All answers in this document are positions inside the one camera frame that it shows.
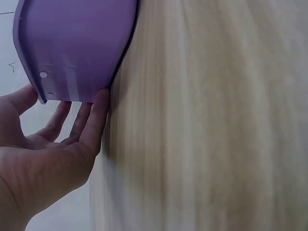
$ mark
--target purple plastic lid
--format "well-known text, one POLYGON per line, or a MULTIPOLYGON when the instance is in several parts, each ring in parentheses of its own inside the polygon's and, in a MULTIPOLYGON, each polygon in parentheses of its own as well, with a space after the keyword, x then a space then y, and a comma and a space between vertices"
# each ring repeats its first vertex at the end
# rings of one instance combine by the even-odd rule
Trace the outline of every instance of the purple plastic lid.
POLYGON ((42 103, 93 102, 130 43, 138 0, 19 0, 13 40, 42 103))

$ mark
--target hole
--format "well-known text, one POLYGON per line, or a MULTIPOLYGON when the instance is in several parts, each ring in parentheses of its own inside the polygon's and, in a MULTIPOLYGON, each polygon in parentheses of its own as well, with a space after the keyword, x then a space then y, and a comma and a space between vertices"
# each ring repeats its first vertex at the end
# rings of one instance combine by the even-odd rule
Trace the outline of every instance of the hole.
POLYGON ((47 98, 50 99, 50 100, 54 99, 54 94, 52 92, 49 92, 47 94, 47 98))
POLYGON ((48 76, 48 74, 47 74, 46 72, 41 72, 41 73, 39 74, 39 76, 40 76, 41 78, 46 78, 46 77, 48 76))

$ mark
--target curved plastic edge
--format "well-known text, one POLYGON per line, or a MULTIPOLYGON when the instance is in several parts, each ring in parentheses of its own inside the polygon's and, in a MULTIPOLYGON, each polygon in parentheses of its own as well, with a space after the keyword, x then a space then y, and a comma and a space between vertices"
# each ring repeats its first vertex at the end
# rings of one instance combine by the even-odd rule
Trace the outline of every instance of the curved plastic edge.
POLYGON ((26 61, 25 56, 24 56, 24 51, 22 49, 22 45, 20 43, 19 23, 20 23, 20 20, 22 19, 21 16, 22 16, 24 4, 25 4, 25 0, 19 0, 16 11, 15 11, 14 20, 13 20, 13 42, 14 42, 14 46, 16 48, 18 57, 20 59, 20 62, 22 64, 22 66, 24 67, 25 73, 26 73, 33 89, 38 94, 38 100, 42 104, 45 104, 47 102, 47 100, 44 97, 42 87, 38 86, 38 83, 35 82, 33 75, 31 73, 30 67, 29 67, 29 65, 26 61))
MULTIPOLYGON (((30 69, 30 67, 29 67, 29 65, 26 61, 24 51, 22 49, 22 45, 20 43, 19 23, 20 23, 20 20, 21 20, 21 17, 22 17, 22 11, 23 11, 23 8, 24 8, 25 1, 26 0, 19 0, 16 11, 15 11, 14 20, 13 20, 13 42, 14 42, 14 46, 16 48, 18 57, 20 59, 20 62, 21 62, 22 66, 25 70, 25 73, 26 73, 33 89, 38 94, 39 101, 42 104, 46 104, 47 99, 44 95, 44 91, 42 90, 42 86, 35 82, 35 79, 33 78, 33 74, 31 72, 31 69, 30 69)), ((135 33, 135 30, 136 30, 136 27, 137 27, 137 22, 138 22, 138 17, 139 17, 139 11, 140 11, 140 5, 141 5, 140 3, 141 3, 140 0, 136 0, 135 19, 134 19, 133 27, 132 27, 132 30, 131 30, 131 34, 130 34, 130 37, 129 37, 128 42, 126 44, 126 47, 124 48, 124 51, 123 51, 123 53, 122 53, 122 55, 119 59, 119 62, 116 65, 113 77, 112 77, 110 84, 109 84, 109 88, 111 88, 111 86, 112 86, 112 84, 115 80, 115 77, 116 77, 116 75, 117 75, 117 73, 118 73, 118 71, 119 71, 119 69, 122 65, 122 62, 123 62, 123 60, 124 60, 124 58, 125 58, 125 56, 128 52, 128 49, 129 49, 130 44, 132 42, 132 39, 134 37, 134 33, 135 33)))
POLYGON ((136 0, 136 12, 135 12, 134 24, 133 24, 133 27, 132 27, 132 29, 131 29, 131 33, 130 33, 128 42, 127 42, 127 44, 126 44, 126 47, 124 48, 124 51, 123 51, 123 53, 122 53, 122 56, 121 56, 119 62, 117 63, 117 65, 116 65, 115 72, 114 72, 114 74, 113 74, 113 76, 112 76, 112 79, 111 79, 110 84, 109 84, 109 87, 108 87, 109 89, 111 89, 111 87, 112 87, 112 84, 113 84, 113 82, 114 82, 114 80, 115 80, 115 78, 116 78, 116 75, 117 75, 117 73, 118 73, 118 71, 119 71, 119 69, 120 69, 120 67, 121 67, 121 65, 122 65, 122 63, 123 63, 123 60, 124 60, 124 58, 125 58, 125 56, 126 56, 126 54, 127 54, 127 52, 128 52, 128 49, 129 49, 129 47, 130 47, 130 44, 131 44, 131 42, 132 42, 132 40, 133 40, 133 38, 134 38, 134 34, 135 34, 135 30, 136 30, 137 22, 138 22, 138 18, 139 18, 139 12, 140 12, 140 7, 141 7, 141 1, 142 1, 142 0, 136 0))

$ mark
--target white wall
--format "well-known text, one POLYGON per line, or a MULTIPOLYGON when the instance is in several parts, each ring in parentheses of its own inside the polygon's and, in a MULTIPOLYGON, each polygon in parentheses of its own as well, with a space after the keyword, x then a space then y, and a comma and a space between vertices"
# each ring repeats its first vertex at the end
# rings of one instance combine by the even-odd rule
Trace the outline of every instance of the white wall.
MULTIPOLYGON (((18 0, 0 0, 0 95, 11 93, 28 83, 13 46, 12 25, 18 0)), ((21 117, 25 135, 42 128, 53 114, 58 102, 47 105, 37 103, 21 117)), ((66 138, 76 117, 79 104, 73 104, 59 140, 66 138)), ((59 202, 36 215, 26 231, 89 231, 90 222, 90 183, 70 193, 59 202)))

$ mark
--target hand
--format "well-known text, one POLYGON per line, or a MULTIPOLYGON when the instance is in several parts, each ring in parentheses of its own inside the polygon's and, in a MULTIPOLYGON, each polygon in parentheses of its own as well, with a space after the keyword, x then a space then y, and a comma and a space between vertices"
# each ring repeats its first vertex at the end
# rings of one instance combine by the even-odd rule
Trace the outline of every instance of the hand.
POLYGON ((22 230, 38 212, 82 186, 101 148, 109 91, 83 103, 70 137, 54 141, 70 111, 61 102, 47 126, 25 137, 19 116, 37 102, 30 86, 0 97, 0 227, 22 230))

